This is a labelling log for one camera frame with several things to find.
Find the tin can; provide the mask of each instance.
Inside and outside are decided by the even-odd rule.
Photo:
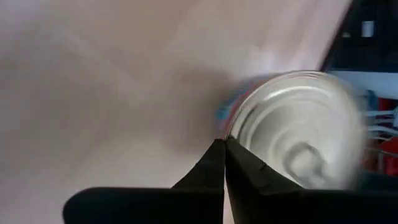
[[[321,72],[247,82],[218,111],[219,130],[308,189],[347,189],[366,141],[350,87]]]

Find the black object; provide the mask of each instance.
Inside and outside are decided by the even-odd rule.
[[[398,0],[353,0],[321,70],[398,72]]]
[[[63,210],[76,223],[222,223],[224,168],[234,221],[240,223],[393,222],[398,194],[306,190],[235,139],[216,139],[171,189],[92,188]]]

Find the blurry background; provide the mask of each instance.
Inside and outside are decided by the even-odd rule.
[[[319,68],[348,4],[1,1],[0,222],[62,223],[87,187],[172,186],[236,82]]]

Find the metal surface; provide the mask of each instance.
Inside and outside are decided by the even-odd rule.
[[[236,110],[229,133],[280,174],[311,189],[346,189],[365,131],[349,87],[313,71],[272,78]]]

